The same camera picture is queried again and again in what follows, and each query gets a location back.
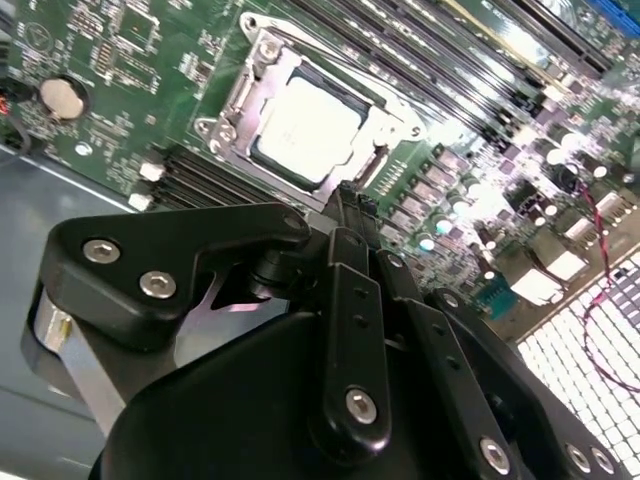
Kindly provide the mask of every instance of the perforated metal panel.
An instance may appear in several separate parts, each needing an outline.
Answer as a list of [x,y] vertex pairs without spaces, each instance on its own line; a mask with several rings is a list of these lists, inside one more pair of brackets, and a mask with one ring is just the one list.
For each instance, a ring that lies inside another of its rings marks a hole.
[[[612,273],[615,285],[588,324],[590,351],[598,365],[640,388],[640,252]],[[601,279],[526,337],[519,350],[538,378],[640,479],[640,394],[602,378],[583,350],[582,318],[605,283]]]

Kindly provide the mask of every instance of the motherboard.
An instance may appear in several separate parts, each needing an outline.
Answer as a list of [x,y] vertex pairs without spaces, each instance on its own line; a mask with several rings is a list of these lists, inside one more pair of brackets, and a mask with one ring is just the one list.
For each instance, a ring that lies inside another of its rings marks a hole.
[[637,208],[630,4],[29,0],[8,63],[44,153],[136,209],[320,211],[351,181],[425,290],[494,320],[587,266],[583,186],[609,230]]

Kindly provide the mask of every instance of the cpu socket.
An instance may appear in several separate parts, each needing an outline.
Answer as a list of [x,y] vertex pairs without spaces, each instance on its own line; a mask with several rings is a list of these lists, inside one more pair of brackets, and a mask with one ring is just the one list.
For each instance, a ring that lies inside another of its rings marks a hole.
[[337,66],[316,39],[321,47],[305,51],[292,41],[308,36],[298,27],[254,14],[241,22],[253,42],[245,65],[218,118],[194,122],[219,159],[320,210],[342,180],[366,182],[399,142],[422,138],[420,117],[391,89]]

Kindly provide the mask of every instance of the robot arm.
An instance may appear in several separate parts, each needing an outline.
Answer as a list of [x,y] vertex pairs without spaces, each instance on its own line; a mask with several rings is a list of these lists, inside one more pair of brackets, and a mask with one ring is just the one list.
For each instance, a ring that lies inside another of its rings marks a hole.
[[[105,433],[95,478],[630,479],[457,294],[422,297],[375,210],[342,184],[307,220],[58,225],[23,351]],[[176,368],[188,315],[269,298],[288,312]]]

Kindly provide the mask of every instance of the red wire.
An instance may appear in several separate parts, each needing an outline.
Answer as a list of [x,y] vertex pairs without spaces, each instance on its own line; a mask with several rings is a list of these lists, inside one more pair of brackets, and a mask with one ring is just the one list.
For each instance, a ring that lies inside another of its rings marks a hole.
[[592,340],[589,336],[589,322],[593,320],[591,313],[607,299],[607,291],[613,286],[613,280],[611,279],[611,265],[609,264],[609,246],[607,244],[607,237],[604,234],[602,216],[598,211],[598,207],[596,206],[596,202],[593,196],[591,195],[591,193],[589,193],[589,190],[586,188],[586,186],[582,189],[582,193],[587,203],[589,204],[591,211],[593,212],[593,220],[596,226],[596,232],[598,234],[598,246],[600,247],[602,262],[604,263],[604,276],[606,279],[606,285],[602,288],[602,291],[600,291],[600,293],[598,293],[598,295],[596,295],[593,300],[591,300],[591,303],[585,310],[584,316],[582,317],[582,349],[601,377],[606,378],[610,382],[615,383],[628,392],[640,393],[640,387],[629,385],[628,383],[622,381],[622,379],[617,374],[610,372],[606,368],[602,367],[596,360],[594,353],[589,348],[589,340]]

